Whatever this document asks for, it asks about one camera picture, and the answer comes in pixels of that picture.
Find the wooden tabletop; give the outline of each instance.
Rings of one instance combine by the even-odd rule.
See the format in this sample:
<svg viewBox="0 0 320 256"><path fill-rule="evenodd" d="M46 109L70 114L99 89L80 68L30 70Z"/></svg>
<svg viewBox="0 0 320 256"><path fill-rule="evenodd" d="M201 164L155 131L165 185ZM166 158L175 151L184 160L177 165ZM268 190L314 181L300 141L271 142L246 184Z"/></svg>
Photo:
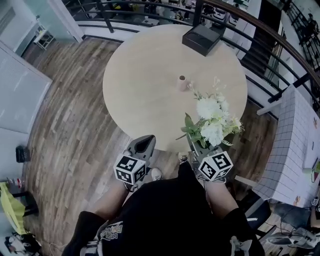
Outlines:
<svg viewBox="0 0 320 256"><path fill-rule="evenodd" d="M133 139L155 135L155 147L163 151L190 151L186 138L176 138L183 135L185 113L198 120L193 93L176 88L179 76L202 94L215 92L218 78L217 87L238 118L247 102L247 80L236 55L219 42L202 56L182 44L190 29L169 24L141 31L119 46L104 72L103 96L113 120Z"/></svg>

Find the black box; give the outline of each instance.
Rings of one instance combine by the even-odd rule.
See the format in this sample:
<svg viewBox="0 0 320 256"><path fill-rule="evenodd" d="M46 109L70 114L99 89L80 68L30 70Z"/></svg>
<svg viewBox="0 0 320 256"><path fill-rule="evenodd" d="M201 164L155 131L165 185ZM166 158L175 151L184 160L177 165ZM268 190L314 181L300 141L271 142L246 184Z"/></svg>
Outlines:
<svg viewBox="0 0 320 256"><path fill-rule="evenodd" d="M15 158L17 163L29 162L30 159L30 151L24 146L17 146L15 148Z"/></svg>
<svg viewBox="0 0 320 256"><path fill-rule="evenodd" d="M198 25L182 36L182 43L203 56L207 56L219 42L221 35L217 32Z"/></svg>

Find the green leaf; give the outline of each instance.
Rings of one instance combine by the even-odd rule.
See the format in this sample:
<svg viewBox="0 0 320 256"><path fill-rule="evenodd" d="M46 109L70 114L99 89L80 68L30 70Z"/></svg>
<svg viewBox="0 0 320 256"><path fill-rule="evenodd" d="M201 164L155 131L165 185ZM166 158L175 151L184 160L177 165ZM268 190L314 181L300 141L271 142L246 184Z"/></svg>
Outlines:
<svg viewBox="0 0 320 256"><path fill-rule="evenodd" d="M187 127L181 127L181 131L182 131L183 133L187 133L187 132L188 132L188 128L187 128Z"/></svg>
<svg viewBox="0 0 320 256"><path fill-rule="evenodd" d="M196 132L199 129L199 127L194 124L191 127L189 127L189 129L191 129L192 131Z"/></svg>
<svg viewBox="0 0 320 256"><path fill-rule="evenodd" d="M187 113L185 113L184 123L185 123L185 126L188 128L194 125L194 122L192 122L190 115L188 115Z"/></svg>
<svg viewBox="0 0 320 256"><path fill-rule="evenodd" d="M196 137L192 136L192 137L191 137L191 141L192 141L193 143L196 143L196 142L198 141L198 139L197 139Z"/></svg>
<svg viewBox="0 0 320 256"><path fill-rule="evenodd" d="M197 141L200 141L200 140L202 139L202 136L201 136L200 132L195 133L193 137L194 137Z"/></svg>
<svg viewBox="0 0 320 256"><path fill-rule="evenodd" d="M201 143L201 146L205 149L206 146L207 146L205 140L204 140L204 139L201 139L201 140L200 140L200 143Z"/></svg>

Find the white sneaker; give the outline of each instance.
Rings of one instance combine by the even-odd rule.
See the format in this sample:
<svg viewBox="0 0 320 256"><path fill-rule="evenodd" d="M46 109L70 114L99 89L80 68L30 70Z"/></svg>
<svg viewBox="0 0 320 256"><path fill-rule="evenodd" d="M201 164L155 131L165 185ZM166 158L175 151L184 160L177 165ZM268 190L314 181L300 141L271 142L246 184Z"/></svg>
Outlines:
<svg viewBox="0 0 320 256"><path fill-rule="evenodd" d="M152 180L155 182L155 181L159 181L159 180L163 180L163 175L162 175L162 172L160 171L159 168L152 168L151 170L151 177L152 177Z"/></svg>
<svg viewBox="0 0 320 256"><path fill-rule="evenodd" d="M180 165L184 162L189 162L190 160L188 152L179 152L178 157L179 157Z"/></svg>

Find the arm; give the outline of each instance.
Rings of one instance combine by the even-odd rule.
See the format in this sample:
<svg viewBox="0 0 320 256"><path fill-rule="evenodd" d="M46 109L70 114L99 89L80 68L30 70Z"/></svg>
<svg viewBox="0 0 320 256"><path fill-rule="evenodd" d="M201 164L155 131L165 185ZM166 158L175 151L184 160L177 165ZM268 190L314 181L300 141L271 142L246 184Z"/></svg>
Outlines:
<svg viewBox="0 0 320 256"><path fill-rule="evenodd" d="M94 203L89 212L94 213L105 220L112 220L124 204L129 191L120 180L113 180L109 190Z"/></svg>
<svg viewBox="0 0 320 256"><path fill-rule="evenodd" d="M315 206L312 206L311 208L310 226L312 228L320 229L320 219L317 219Z"/></svg>
<svg viewBox="0 0 320 256"><path fill-rule="evenodd" d="M239 208L225 184L206 182L205 190L209 198L212 212L219 219L223 219L228 213Z"/></svg>

